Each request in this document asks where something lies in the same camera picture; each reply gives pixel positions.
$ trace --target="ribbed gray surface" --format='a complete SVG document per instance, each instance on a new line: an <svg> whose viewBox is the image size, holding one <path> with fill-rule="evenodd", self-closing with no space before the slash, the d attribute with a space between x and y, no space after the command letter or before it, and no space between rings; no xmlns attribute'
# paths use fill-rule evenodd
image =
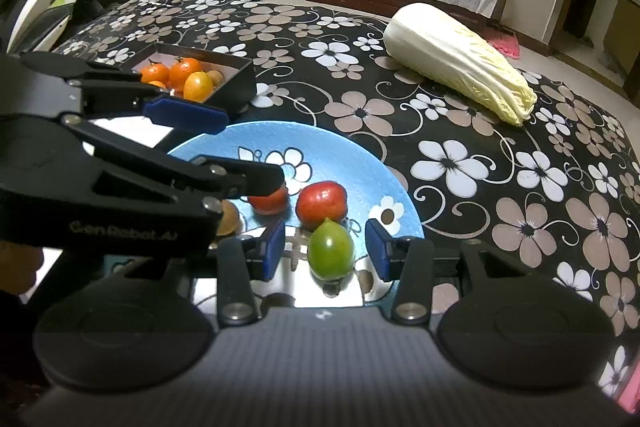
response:
<svg viewBox="0 0 640 427"><path fill-rule="evenodd" d="M330 313L271 309L257 325L224 331L168 384L123 396L55 389L24 419L33 427L608 427L626 418L595 386L502 393L455 370L425 331L388 324L372 308Z"/></svg>

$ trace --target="green tomato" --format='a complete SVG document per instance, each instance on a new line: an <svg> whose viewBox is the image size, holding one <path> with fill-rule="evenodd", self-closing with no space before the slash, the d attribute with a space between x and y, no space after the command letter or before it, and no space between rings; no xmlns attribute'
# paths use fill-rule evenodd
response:
<svg viewBox="0 0 640 427"><path fill-rule="evenodd" d="M306 258L322 281L335 281L353 269L353 240L342 226L325 219L309 238Z"/></svg>

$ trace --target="round black disc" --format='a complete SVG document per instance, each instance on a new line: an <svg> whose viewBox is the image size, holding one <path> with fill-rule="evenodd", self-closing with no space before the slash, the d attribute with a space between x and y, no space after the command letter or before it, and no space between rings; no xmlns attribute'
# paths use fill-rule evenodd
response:
<svg viewBox="0 0 640 427"><path fill-rule="evenodd" d="M209 321L159 283L122 278L95 286L51 307L36 328L36 354L54 383L110 393L151 387L209 347Z"/></svg>
<svg viewBox="0 0 640 427"><path fill-rule="evenodd" d="M463 372L528 391L593 382L613 340L596 305L540 277L491 280L453 305L438 328L444 355Z"/></svg>

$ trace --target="metal screw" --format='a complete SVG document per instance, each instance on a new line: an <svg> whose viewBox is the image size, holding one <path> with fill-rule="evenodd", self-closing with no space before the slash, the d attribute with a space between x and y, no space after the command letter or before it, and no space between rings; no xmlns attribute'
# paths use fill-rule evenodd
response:
<svg viewBox="0 0 640 427"><path fill-rule="evenodd" d="M62 117L62 123L65 125L78 125L82 121L76 114L66 114Z"/></svg>
<svg viewBox="0 0 640 427"><path fill-rule="evenodd" d="M396 308L396 314L407 321L416 321L427 314L427 308L417 302L405 302Z"/></svg>
<svg viewBox="0 0 640 427"><path fill-rule="evenodd" d="M254 311L249 304L244 302L232 302L222 308L222 314L232 321L242 321L245 318L251 316Z"/></svg>
<svg viewBox="0 0 640 427"><path fill-rule="evenodd" d="M226 169L220 165L209 165L209 170L218 176L226 176Z"/></svg>
<svg viewBox="0 0 640 427"><path fill-rule="evenodd" d="M202 198L202 206L209 212L215 212L216 214L222 214L222 203L213 196L205 196Z"/></svg>

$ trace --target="yellow fruit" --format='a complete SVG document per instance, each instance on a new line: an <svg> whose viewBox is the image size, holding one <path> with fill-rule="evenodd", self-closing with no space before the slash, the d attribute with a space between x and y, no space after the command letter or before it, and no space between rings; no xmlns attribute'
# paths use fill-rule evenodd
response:
<svg viewBox="0 0 640 427"><path fill-rule="evenodd" d="M213 81L213 85L216 87L218 87L220 84L222 84L225 81L225 77L222 76L222 73L220 73L219 71L210 70L210 71L207 71L207 74L209 75L209 78Z"/></svg>
<svg viewBox="0 0 640 427"><path fill-rule="evenodd" d="M229 235L234 233L240 224L240 212L229 200L222 200L222 219L218 223L216 235Z"/></svg>
<svg viewBox="0 0 640 427"><path fill-rule="evenodd" d="M204 102L213 93L213 81L204 71L191 73L184 83L182 96L191 102Z"/></svg>

